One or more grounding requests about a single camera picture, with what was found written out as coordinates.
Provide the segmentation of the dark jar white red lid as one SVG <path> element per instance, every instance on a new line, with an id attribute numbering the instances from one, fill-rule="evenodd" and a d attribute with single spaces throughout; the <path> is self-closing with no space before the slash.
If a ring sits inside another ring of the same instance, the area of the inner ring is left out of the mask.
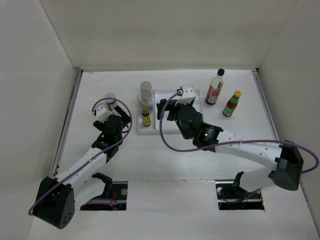
<path id="1" fill-rule="evenodd" d="M 108 92 L 104 95 L 104 98 L 105 105 L 110 111 L 113 111 L 114 108 L 118 106 L 116 95 L 114 93 Z"/>

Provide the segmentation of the small gold-cap bottle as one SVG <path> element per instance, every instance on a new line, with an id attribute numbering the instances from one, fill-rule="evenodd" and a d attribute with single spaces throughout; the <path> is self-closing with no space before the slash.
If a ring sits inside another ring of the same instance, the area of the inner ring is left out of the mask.
<path id="1" fill-rule="evenodd" d="M 147 106 L 142 107 L 142 124 L 145 127 L 149 127 L 151 125 L 151 117 L 150 117 L 150 111 Z"/>

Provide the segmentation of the tall soy sauce bottle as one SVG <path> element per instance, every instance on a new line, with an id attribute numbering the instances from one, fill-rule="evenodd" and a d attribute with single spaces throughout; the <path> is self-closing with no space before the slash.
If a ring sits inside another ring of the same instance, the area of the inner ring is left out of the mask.
<path id="1" fill-rule="evenodd" d="M 221 93 L 222 87 L 224 85 L 223 76 L 225 70 L 223 68 L 218 69 L 216 77 L 214 77 L 209 85 L 205 102 L 208 105 L 215 105 L 217 103 L 218 97 Z"/>

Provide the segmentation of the silver-lid jar blue label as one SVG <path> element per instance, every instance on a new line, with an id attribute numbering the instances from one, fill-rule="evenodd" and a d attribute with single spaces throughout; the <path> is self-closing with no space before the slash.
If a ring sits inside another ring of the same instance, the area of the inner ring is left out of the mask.
<path id="1" fill-rule="evenodd" d="M 149 81 L 143 81 L 140 84 L 141 92 L 152 92 L 152 84 Z"/>

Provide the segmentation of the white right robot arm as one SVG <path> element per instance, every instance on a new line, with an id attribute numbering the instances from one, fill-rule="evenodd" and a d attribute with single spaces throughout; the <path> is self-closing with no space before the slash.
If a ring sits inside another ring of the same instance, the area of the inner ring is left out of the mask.
<path id="1" fill-rule="evenodd" d="M 258 170 L 237 173 L 231 189 L 236 197 L 243 198 L 249 192 L 272 186 L 298 190 L 304 160 L 294 143 L 242 140 L 221 127 L 205 123 L 192 103 L 162 99 L 156 107 L 157 119 L 161 121 L 162 111 L 167 111 L 167 120 L 175 122 L 182 137 L 191 140 L 197 150 L 229 154 L 262 165 Z"/>

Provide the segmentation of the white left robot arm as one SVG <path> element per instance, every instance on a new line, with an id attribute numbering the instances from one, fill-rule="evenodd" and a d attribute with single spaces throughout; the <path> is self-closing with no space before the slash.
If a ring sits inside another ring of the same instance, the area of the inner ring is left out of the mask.
<path id="1" fill-rule="evenodd" d="M 108 199 L 112 195 L 112 179 L 98 170 L 106 165 L 118 152 L 120 145 L 132 128 L 132 113 L 129 108 L 115 107 L 103 120 L 96 120 L 93 125 L 100 135 L 93 142 L 86 154 L 65 172 L 54 178 L 45 177 L 39 185 L 34 204 L 28 215 L 34 216 L 56 227 L 65 228 L 91 197 Z"/>

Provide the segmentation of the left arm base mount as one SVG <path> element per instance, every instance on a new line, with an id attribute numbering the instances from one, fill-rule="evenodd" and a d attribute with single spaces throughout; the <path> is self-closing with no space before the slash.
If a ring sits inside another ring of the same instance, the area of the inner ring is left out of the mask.
<path id="1" fill-rule="evenodd" d="M 80 207 L 81 211 L 126 211 L 128 187 L 127 181 L 113 181 L 102 173 L 95 173 L 92 178 L 102 184 L 101 194 L 94 195 Z"/>

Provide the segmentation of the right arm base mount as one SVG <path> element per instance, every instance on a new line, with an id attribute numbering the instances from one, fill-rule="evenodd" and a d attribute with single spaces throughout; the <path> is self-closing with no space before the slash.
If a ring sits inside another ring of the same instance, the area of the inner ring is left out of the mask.
<path id="1" fill-rule="evenodd" d="M 239 172 L 233 181 L 220 180 L 215 182 L 217 204 L 221 211 L 265 210 L 261 191 L 256 189 L 248 192 L 240 187 Z"/>

